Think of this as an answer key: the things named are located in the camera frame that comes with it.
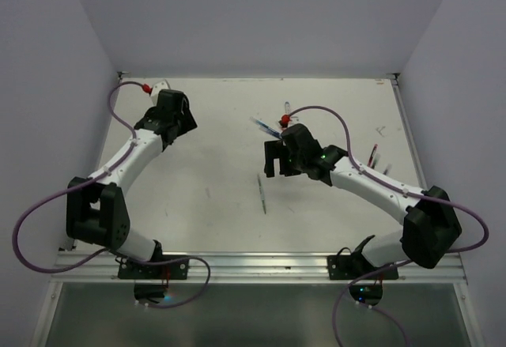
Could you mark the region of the grey pen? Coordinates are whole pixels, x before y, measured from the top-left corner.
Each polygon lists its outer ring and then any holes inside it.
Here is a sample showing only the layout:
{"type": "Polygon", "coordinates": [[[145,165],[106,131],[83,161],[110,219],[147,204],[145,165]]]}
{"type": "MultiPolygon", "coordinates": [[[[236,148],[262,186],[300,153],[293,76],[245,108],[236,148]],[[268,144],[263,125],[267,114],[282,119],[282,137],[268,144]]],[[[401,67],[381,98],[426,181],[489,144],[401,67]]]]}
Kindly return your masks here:
{"type": "Polygon", "coordinates": [[[259,197],[260,197],[260,201],[262,204],[262,211],[263,211],[264,215],[266,215],[266,213],[267,213],[267,211],[266,211],[266,198],[265,198],[265,192],[264,192],[263,185],[262,185],[262,180],[261,180],[259,173],[257,173],[256,177],[257,177],[257,183],[259,186],[259,197]]]}

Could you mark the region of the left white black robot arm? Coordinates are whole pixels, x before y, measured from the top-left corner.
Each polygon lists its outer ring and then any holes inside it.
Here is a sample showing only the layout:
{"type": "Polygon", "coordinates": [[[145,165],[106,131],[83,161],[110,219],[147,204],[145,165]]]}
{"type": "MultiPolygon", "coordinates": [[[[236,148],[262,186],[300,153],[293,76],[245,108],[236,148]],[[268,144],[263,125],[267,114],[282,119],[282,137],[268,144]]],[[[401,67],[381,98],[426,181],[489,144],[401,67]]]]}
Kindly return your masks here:
{"type": "Polygon", "coordinates": [[[184,92],[163,89],[157,101],[134,125],[126,144],[88,178],[69,182],[66,234],[136,261],[144,276],[164,268],[161,245],[130,223],[126,195],[136,178],[180,136],[197,128],[184,92]]]}

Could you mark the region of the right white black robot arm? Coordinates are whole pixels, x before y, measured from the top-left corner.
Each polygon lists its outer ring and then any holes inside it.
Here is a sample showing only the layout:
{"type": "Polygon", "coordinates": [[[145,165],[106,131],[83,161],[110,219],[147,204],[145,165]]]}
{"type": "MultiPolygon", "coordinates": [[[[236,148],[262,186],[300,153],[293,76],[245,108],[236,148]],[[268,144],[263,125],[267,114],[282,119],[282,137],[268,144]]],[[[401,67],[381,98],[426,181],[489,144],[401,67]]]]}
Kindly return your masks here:
{"type": "Polygon", "coordinates": [[[462,233],[445,190],[436,186],[423,190],[389,179],[354,162],[345,149],[322,147],[302,124],[285,129],[276,141],[265,142],[264,157],[269,178],[279,164],[280,175],[305,174],[355,194],[400,224],[388,235],[366,237],[348,255],[336,254],[337,269],[349,277],[371,277],[381,267],[403,260],[432,269],[462,233]]]}

